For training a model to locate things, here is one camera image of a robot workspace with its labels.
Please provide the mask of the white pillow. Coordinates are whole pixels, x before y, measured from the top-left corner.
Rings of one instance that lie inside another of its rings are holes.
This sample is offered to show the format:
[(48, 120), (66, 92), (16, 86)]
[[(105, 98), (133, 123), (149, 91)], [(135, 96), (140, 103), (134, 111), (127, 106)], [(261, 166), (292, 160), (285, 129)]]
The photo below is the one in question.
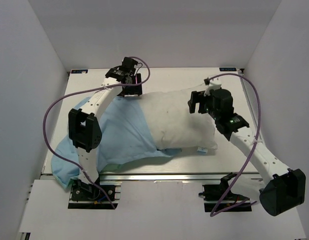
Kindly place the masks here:
[(188, 101), (193, 91), (204, 85), (169, 92), (151, 92), (141, 96), (143, 112), (157, 149), (218, 148), (215, 127), (208, 114), (190, 113)]

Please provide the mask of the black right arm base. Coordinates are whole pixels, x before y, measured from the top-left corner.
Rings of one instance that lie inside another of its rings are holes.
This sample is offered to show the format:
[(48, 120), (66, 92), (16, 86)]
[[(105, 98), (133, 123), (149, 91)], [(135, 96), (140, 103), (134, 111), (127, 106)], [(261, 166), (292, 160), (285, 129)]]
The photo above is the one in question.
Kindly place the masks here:
[[(202, 192), (198, 193), (198, 196), (203, 199), (204, 201), (204, 211), (206, 213), (210, 213), (218, 200), (221, 198), (223, 193), (229, 187), (229, 181), (232, 180), (237, 174), (230, 173), (221, 178), (220, 183), (218, 184), (205, 184), (202, 186)], [(225, 198), (222, 200), (220, 205), (216, 208), (216, 212), (220, 211), (224, 208), (228, 208), (232, 205), (241, 203), (246, 199), (245, 196), (234, 194), (231, 191), (227, 193)], [(251, 212), (252, 206), (250, 199), (247, 199), (243, 204), (234, 207), (232, 209), (226, 210), (226, 212)]]

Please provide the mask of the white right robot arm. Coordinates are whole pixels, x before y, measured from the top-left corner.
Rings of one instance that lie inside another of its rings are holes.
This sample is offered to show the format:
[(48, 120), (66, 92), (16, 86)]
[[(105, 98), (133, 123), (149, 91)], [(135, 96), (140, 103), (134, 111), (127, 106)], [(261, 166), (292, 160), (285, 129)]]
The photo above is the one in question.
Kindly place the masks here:
[(193, 114), (196, 105), (200, 114), (209, 114), (215, 126), (230, 143), (237, 147), (252, 163), (262, 178), (261, 182), (241, 177), (241, 173), (230, 173), (221, 178), (218, 186), (220, 199), (210, 215), (220, 213), (218, 209), (224, 199), (242, 196), (243, 200), (233, 203), (223, 211), (242, 206), (248, 199), (261, 203), (271, 216), (277, 216), (305, 201), (306, 175), (300, 169), (291, 169), (281, 162), (263, 143), (256, 140), (249, 123), (234, 112), (233, 97), (226, 89), (193, 91), (188, 101), (189, 112)]

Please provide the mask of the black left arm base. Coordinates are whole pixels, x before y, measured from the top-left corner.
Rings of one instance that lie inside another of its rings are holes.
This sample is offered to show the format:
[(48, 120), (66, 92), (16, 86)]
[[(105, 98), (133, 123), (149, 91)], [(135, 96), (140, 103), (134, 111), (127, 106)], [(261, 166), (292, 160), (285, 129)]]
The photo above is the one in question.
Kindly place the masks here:
[(100, 189), (97, 188), (91, 193), (74, 183), (71, 186), (67, 208), (71, 210), (115, 210), (121, 197), (121, 184), (104, 182), (100, 187), (107, 193), (114, 207)]

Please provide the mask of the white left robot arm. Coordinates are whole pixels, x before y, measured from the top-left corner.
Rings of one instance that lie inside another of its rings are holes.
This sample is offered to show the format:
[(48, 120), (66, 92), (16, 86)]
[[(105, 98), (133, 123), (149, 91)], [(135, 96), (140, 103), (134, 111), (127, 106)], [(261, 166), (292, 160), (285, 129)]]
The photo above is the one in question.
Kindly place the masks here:
[(141, 74), (137, 70), (140, 61), (136, 57), (124, 57), (121, 65), (110, 68), (105, 74), (101, 89), (79, 109), (73, 108), (68, 113), (68, 136), (76, 148), (82, 167), (78, 182), (84, 186), (82, 192), (90, 200), (100, 195), (97, 185), (97, 147), (102, 140), (99, 119), (115, 97), (143, 94)]

